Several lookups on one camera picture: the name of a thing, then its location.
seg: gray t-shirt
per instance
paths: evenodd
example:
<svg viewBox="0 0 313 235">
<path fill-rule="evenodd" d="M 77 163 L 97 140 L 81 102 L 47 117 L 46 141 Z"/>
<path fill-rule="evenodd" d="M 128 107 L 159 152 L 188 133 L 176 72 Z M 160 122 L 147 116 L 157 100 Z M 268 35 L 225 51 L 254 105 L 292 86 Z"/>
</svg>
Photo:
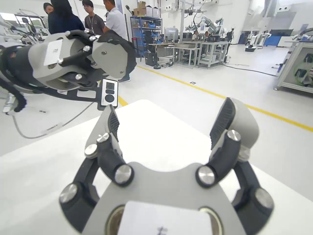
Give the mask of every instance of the gray t-shirt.
<svg viewBox="0 0 313 235">
<path fill-rule="evenodd" d="M 95 14 L 94 16 L 86 16 L 85 28 L 89 28 L 96 35 L 103 34 L 103 28 L 105 27 L 103 19 Z"/>
</svg>

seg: yellow floor line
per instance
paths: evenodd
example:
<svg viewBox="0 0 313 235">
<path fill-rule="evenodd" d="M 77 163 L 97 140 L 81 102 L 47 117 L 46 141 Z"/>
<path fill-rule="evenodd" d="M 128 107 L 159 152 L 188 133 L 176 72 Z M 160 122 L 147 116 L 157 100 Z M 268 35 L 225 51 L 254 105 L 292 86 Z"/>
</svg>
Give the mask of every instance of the yellow floor line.
<svg viewBox="0 0 313 235">
<path fill-rule="evenodd" d="M 121 104 L 121 106 L 127 106 L 128 103 L 126 101 L 124 101 L 120 96 L 118 96 L 118 103 Z"/>
<path fill-rule="evenodd" d="M 203 89 L 203 88 L 194 86 L 194 85 L 192 85 L 192 84 L 190 84 L 190 83 L 183 82 L 183 81 L 178 80 L 178 79 L 176 79 L 176 78 L 173 78 L 173 77 L 170 77 L 170 76 L 161 74 L 161 73 L 159 73 L 159 72 L 156 72 L 156 71 L 147 69 L 147 68 L 145 68 L 145 67 L 142 67 L 142 66 L 139 66 L 139 65 L 137 65 L 137 67 L 139 67 L 139 68 L 141 68 L 141 69 L 144 69 L 144 70 L 146 70 L 146 71 L 149 71 L 149 72 L 153 72 L 153 73 L 155 73 L 155 74 L 158 74 L 158 75 L 163 76 L 163 77 L 165 77 L 165 78 L 168 78 L 168 79 L 170 79 L 170 80 L 173 80 L 173 81 L 176 81 L 176 82 L 185 84 L 185 85 L 187 85 L 187 86 L 193 87 L 194 89 L 203 91 L 203 92 L 205 92 L 205 93 L 214 95 L 214 96 L 216 96 L 216 97 L 219 97 L 219 98 L 222 98 L 222 99 L 225 99 L 225 98 L 226 98 L 225 96 L 223 96 L 223 95 L 221 95 L 221 94 L 208 91 L 208 90 L 206 90 L 206 89 Z M 286 122 L 286 123 L 289 123 L 289 124 L 298 126 L 298 127 L 300 127 L 300 128 L 303 128 L 303 129 L 305 129 L 305 130 L 308 130 L 308 131 L 310 131 L 310 132 L 313 132 L 313 127 L 310 127 L 310 126 L 307 126 L 307 125 L 298 123 L 298 122 L 296 122 L 296 121 L 290 120 L 290 119 L 288 119 L 288 118 L 285 118 L 285 117 L 282 117 L 282 116 L 273 114 L 273 113 L 271 113 L 271 112 L 268 112 L 268 111 L 266 111 L 266 110 L 257 108 L 257 107 L 255 107 L 255 106 L 251 106 L 251 105 L 247 105 L 247 104 L 245 104 L 245 105 L 246 105 L 248 108 L 250 108 L 250 109 L 252 109 L 252 110 L 255 110 L 255 111 L 257 111 L 257 112 L 263 113 L 263 114 L 268 115 L 268 116 L 270 116 L 270 117 L 279 119 L 279 120 L 284 121 L 284 122 Z"/>
</svg>

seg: computer monitor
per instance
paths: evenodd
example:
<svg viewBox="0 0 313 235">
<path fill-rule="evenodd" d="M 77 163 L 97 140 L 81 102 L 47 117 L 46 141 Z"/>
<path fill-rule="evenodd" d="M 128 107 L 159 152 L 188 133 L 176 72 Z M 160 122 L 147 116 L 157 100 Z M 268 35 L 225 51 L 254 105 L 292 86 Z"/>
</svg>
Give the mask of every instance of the computer monitor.
<svg viewBox="0 0 313 235">
<path fill-rule="evenodd" d="M 165 28 L 164 37 L 168 37 L 168 40 L 178 40 L 178 29 L 177 28 Z"/>
</svg>

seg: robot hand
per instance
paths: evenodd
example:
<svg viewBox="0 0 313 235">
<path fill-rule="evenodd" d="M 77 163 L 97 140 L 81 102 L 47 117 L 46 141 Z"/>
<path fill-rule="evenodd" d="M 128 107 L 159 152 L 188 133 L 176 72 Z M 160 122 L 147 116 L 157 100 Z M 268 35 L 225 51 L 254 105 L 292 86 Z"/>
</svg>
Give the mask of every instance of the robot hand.
<svg viewBox="0 0 313 235">
<path fill-rule="evenodd" d="M 98 109 L 103 110 L 113 101 L 110 98 L 107 104 L 104 103 L 102 87 L 113 87 L 117 91 L 114 88 L 116 82 L 104 81 L 100 87 L 97 82 L 109 75 L 122 78 L 135 66 L 133 44 L 114 31 L 93 36 L 88 31 L 73 30 L 50 35 L 43 43 L 32 46 L 17 43 L 2 47 L 0 78 L 1 86 L 14 94 L 19 102 L 12 103 L 11 99 L 11 111 L 19 112 L 26 105 L 16 95 L 20 92 L 97 102 Z M 78 97 L 78 88 L 96 91 L 96 98 Z"/>
</svg>

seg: display screen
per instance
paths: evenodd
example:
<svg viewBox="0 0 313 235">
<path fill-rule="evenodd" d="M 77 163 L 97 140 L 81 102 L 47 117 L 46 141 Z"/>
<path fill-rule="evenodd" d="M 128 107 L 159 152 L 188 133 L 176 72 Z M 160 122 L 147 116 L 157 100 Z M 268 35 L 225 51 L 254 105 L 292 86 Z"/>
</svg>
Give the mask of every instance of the display screen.
<svg viewBox="0 0 313 235">
<path fill-rule="evenodd" d="M 109 90 L 114 90 L 114 83 L 107 82 L 106 83 L 106 88 L 109 89 Z"/>
</svg>

